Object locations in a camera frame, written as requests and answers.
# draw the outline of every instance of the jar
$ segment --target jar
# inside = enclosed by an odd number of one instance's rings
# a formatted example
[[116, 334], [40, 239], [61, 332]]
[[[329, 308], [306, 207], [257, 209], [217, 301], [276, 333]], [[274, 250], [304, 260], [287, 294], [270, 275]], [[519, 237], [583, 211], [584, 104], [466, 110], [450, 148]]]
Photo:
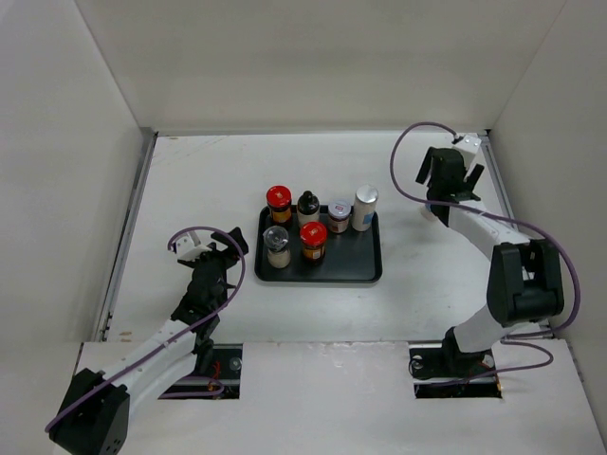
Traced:
[[313, 221], [303, 225], [300, 230], [302, 239], [303, 258], [311, 264], [319, 264], [324, 258], [326, 243], [326, 227], [323, 223]]
[[350, 224], [350, 212], [352, 208], [345, 201], [335, 201], [329, 204], [329, 230], [341, 234]]
[[371, 227], [371, 221], [376, 214], [376, 204], [379, 192], [371, 185], [361, 186], [354, 198], [354, 213], [352, 214], [352, 228], [364, 232]]
[[288, 266], [291, 262], [291, 251], [286, 229], [280, 226], [271, 226], [264, 231], [263, 236], [269, 264], [275, 268]]
[[291, 191], [287, 187], [277, 185], [267, 191], [266, 200], [272, 224], [290, 228], [293, 223]]
[[321, 219], [321, 203], [312, 191], [304, 191], [297, 201], [297, 221], [302, 228], [306, 223]]

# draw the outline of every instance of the red component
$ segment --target red component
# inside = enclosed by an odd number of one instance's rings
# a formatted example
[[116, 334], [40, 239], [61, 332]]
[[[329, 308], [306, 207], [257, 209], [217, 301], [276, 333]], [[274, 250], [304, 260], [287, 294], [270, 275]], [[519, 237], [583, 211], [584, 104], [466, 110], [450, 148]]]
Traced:
[[318, 221], [306, 223], [300, 230], [300, 239], [308, 246], [321, 246], [326, 242], [326, 227]]
[[267, 204], [275, 209], [291, 205], [291, 191], [282, 185], [270, 188], [266, 193]]

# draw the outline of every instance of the can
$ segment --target can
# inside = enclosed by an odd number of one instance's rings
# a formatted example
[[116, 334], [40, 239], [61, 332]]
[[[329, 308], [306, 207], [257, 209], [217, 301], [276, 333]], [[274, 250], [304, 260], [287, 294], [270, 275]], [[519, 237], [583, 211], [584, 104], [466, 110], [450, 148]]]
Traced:
[[357, 190], [354, 198], [352, 228], [364, 232], [371, 227], [371, 221], [376, 214], [378, 198], [377, 188], [371, 185], [363, 185]]
[[321, 203], [312, 191], [304, 191], [297, 201], [297, 222], [302, 228], [306, 223], [321, 219]]
[[311, 264], [324, 259], [327, 231], [323, 223], [313, 221], [300, 229], [303, 258]]
[[335, 201], [329, 204], [329, 230], [341, 234], [348, 229], [352, 208], [345, 201]]
[[266, 200], [272, 224], [290, 228], [293, 223], [291, 191], [287, 187], [276, 185], [267, 191]]
[[281, 226], [270, 226], [264, 231], [263, 237], [269, 264], [275, 268], [287, 267], [291, 262], [291, 250], [286, 229]]

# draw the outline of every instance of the wall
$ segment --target wall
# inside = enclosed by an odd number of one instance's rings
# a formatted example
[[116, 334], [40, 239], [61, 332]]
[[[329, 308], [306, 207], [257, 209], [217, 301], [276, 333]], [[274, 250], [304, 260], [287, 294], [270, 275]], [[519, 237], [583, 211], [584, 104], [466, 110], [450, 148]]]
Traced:
[[607, 212], [602, 200], [607, 174], [605, 18], [604, 0], [567, 2], [491, 133], [515, 213], [554, 233], [578, 267], [582, 307], [566, 335], [603, 439], [607, 438]]
[[0, 350], [81, 341], [141, 134], [72, 0], [0, 2], [0, 62]]
[[77, 0], [160, 130], [491, 126], [564, 0]]

